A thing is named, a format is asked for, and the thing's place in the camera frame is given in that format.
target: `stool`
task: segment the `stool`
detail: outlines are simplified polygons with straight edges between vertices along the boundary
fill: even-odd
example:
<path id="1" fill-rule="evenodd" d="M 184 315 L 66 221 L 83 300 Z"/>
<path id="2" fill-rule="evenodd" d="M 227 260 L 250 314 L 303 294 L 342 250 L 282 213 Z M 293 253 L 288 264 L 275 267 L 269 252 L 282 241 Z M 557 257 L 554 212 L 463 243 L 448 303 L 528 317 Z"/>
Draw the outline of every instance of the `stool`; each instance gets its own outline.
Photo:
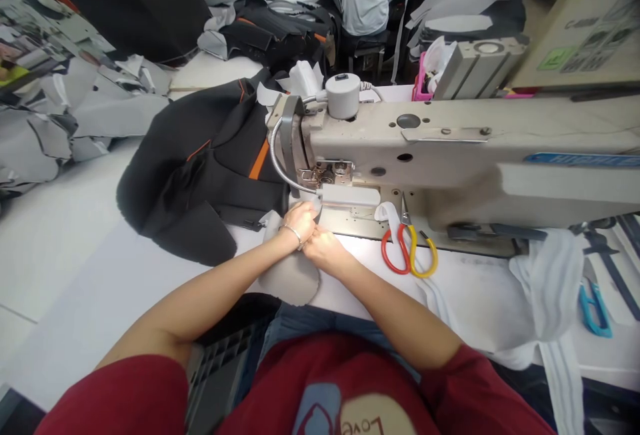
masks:
<path id="1" fill-rule="evenodd" d="M 361 37 L 354 37 L 343 31 L 342 44 L 344 52 L 349 57 L 349 72 L 354 73 L 354 59 L 377 54 L 377 68 L 373 72 L 373 83 L 377 84 L 382 73 L 382 62 L 385 57 L 385 46 L 387 45 L 388 38 L 389 32 L 387 30 L 377 35 L 365 35 Z"/>

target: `sewing machine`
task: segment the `sewing machine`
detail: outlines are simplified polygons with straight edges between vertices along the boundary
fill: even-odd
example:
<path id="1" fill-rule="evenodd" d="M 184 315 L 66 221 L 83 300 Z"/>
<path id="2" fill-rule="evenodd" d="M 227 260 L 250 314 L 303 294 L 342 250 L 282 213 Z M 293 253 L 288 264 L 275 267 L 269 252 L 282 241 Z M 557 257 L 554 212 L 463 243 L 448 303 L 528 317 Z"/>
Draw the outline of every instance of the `sewing machine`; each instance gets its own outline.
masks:
<path id="1" fill-rule="evenodd" d="M 294 198 L 366 187 L 399 206 L 404 191 L 439 248 L 500 256 L 513 247 L 492 224 L 568 228 L 640 209 L 640 96 L 358 103 L 330 86 L 326 101 L 283 95 L 267 124 Z M 320 223 L 381 238 L 359 196 L 323 202 Z"/>

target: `red shirt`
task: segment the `red shirt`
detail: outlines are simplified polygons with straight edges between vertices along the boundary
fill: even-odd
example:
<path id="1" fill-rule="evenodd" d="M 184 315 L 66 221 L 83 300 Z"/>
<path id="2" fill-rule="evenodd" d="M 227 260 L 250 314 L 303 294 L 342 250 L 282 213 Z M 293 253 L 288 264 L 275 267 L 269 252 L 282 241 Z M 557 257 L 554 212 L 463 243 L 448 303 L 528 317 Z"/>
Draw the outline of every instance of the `red shirt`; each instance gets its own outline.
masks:
<path id="1" fill-rule="evenodd" d="M 120 360 L 72 386 L 37 435 L 183 434 L 187 379 L 158 355 Z M 467 346 L 418 386 L 389 354 L 354 336 L 274 346 L 218 434 L 553 434 Z"/>

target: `orange stripe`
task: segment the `orange stripe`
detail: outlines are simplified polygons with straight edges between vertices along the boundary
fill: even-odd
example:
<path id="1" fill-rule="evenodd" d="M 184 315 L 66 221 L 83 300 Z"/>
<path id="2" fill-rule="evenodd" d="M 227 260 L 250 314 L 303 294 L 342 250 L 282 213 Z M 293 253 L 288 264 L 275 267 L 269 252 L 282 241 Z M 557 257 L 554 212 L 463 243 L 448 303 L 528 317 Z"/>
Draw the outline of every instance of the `orange stripe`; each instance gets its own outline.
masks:
<path id="1" fill-rule="evenodd" d="M 191 155 L 189 155 L 189 158 L 187 158 L 187 161 L 189 161 L 191 158 L 193 158 L 194 156 L 197 155 L 198 151 L 202 150 L 205 146 L 207 146 L 209 143 L 211 143 L 211 138 L 209 138 L 207 141 L 205 141 L 205 143 L 198 148 L 196 151 L 194 151 Z"/>
<path id="2" fill-rule="evenodd" d="M 242 90 L 242 93 L 240 94 L 240 101 L 238 101 L 238 103 L 242 103 L 242 99 L 245 97 L 245 88 L 242 86 L 242 81 L 238 80 L 238 83 L 240 83 L 240 89 Z"/>
<path id="3" fill-rule="evenodd" d="M 260 149 L 260 153 L 258 153 L 258 158 L 255 159 L 253 168 L 251 168 L 251 173 L 249 173 L 249 179 L 258 179 L 262 166 L 265 164 L 265 160 L 267 159 L 268 151 L 269 142 L 265 139 L 265 142 L 262 144 L 262 148 Z"/>
<path id="4" fill-rule="evenodd" d="M 255 24 L 254 22 L 249 21 L 249 20 L 248 20 L 248 19 L 246 19 L 246 18 L 239 17 L 239 18 L 236 18 L 236 20 L 238 20 L 238 21 L 244 21 L 245 23 L 248 23 L 248 24 L 250 24 L 250 25 L 256 26 L 256 24 Z"/>

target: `white table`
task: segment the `white table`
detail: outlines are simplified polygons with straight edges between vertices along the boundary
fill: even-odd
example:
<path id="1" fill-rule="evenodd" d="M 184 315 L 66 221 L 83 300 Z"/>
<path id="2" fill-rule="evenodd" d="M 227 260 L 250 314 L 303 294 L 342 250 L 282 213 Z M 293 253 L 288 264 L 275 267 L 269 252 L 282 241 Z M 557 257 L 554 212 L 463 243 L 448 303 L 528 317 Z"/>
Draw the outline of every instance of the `white table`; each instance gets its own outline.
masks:
<path id="1" fill-rule="evenodd" d="M 224 62 L 200 53 L 178 72 L 172 86 L 215 86 L 252 76 L 260 68 L 242 57 Z M 408 99 L 411 86 L 383 90 L 389 100 Z M 43 408 L 88 373 L 146 309 L 204 270 L 137 236 L 122 221 L 115 188 L 137 144 L 135 139 L 124 141 L 113 153 L 81 163 L 13 200 L 0 221 L 0 382 L 9 381 Z M 232 233 L 240 252 L 261 241 L 261 234 L 247 230 L 233 228 Z M 424 302 L 411 278 L 381 268 L 379 242 L 343 240 L 380 276 Z M 443 254 L 440 272 L 459 270 L 456 257 Z M 312 303 L 367 316 L 327 276 Z M 594 338 L 579 321 L 572 332 L 584 375 L 623 386 L 638 381 L 638 327 L 618 331 L 613 340 Z"/>

